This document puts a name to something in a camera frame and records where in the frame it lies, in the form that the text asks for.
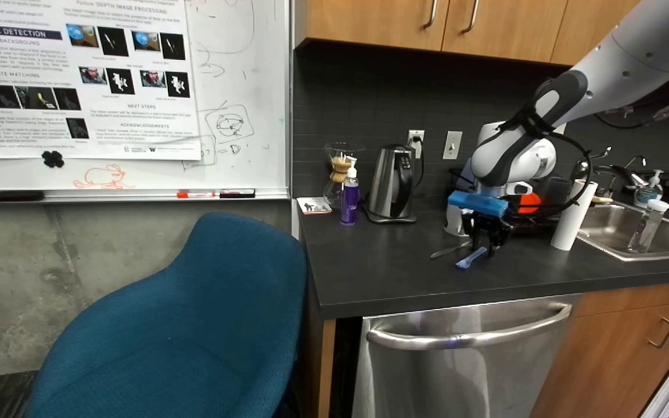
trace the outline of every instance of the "cabinet handle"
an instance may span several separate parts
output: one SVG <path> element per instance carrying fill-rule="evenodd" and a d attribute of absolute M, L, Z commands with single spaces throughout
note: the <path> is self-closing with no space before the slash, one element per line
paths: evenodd
<path fill-rule="evenodd" d="M 390 332 L 389 325 L 377 323 L 371 329 L 364 332 L 364 336 L 371 345 L 378 345 L 392 350 L 454 350 L 454 348 L 469 348 L 469 346 L 498 346 L 498 345 L 516 342 L 524 334 L 531 334 L 531 332 L 538 332 L 538 329 L 545 329 L 550 325 L 567 321 L 571 305 L 550 303 L 549 309 L 555 309 L 555 314 L 535 323 L 522 323 L 522 325 L 505 327 L 505 329 L 433 336 L 433 334 L 397 334 L 397 332 Z"/>
<path fill-rule="evenodd" d="M 469 23 L 462 30 L 457 30 L 457 36 L 471 32 L 474 23 L 477 23 L 477 16 L 478 16 L 478 0 L 471 0 L 471 19 L 469 19 Z"/>
<path fill-rule="evenodd" d="M 437 14 L 437 0 L 429 0 L 429 16 L 428 16 L 428 21 L 422 23 L 422 30 L 435 23 L 435 14 Z"/>
<path fill-rule="evenodd" d="M 659 342 L 648 339 L 648 345 L 656 348 L 661 348 L 669 339 L 669 319 L 659 316 L 659 321 L 666 325 L 666 334 Z"/>

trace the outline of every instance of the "teal chair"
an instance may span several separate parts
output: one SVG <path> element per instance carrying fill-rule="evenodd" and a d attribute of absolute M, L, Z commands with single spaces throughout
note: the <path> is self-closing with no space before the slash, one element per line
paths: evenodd
<path fill-rule="evenodd" d="M 202 216 L 170 267 L 67 325 L 28 417 L 275 417 L 294 365 L 307 271 L 290 235 Z"/>

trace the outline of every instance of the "orange object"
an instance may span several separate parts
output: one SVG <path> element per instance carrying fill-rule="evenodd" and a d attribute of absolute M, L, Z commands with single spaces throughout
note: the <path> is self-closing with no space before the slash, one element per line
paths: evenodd
<path fill-rule="evenodd" d="M 528 196 L 521 196 L 519 215 L 536 215 L 538 206 L 542 206 L 542 196 L 528 194 Z"/>

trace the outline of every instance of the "dishwasher handle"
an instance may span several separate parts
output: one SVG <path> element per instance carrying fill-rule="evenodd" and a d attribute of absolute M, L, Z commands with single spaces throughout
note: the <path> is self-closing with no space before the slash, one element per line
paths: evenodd
<path fill-rule="evenodd" d="M 524 334 L 545 329 L 555 323 L 563 323 L 571 314 L 571 305 L 565 305 L 565 303 L 550 303 L 549 306 L 555 309 L 555 314 L 549 319 L 542 319 L 535 323 L 522 323 L 516 327 L 491 329 L 491 332 L 422 336 L 422 334 L 395 334 L 389 329 L 378 329 L 378 325 L 373 325 L 371 329 L 364 332 L 364 336 L 371 345 L 378 345 L 378 346 L 386 346 L 392 350 L 450 350 L 450 348 L 471 348 L 471 346 L 498 346 L 498 345 L 507 345 L 507 342 L 521 339 Z"/>

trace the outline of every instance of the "stainless steel dishwasher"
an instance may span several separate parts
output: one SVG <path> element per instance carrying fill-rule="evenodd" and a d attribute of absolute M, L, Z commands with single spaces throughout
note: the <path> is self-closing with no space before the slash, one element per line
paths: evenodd
<path fill-rule="evenodd" d="M 574 300 L 363 319 L 354 418 L 530 417 Z"/>

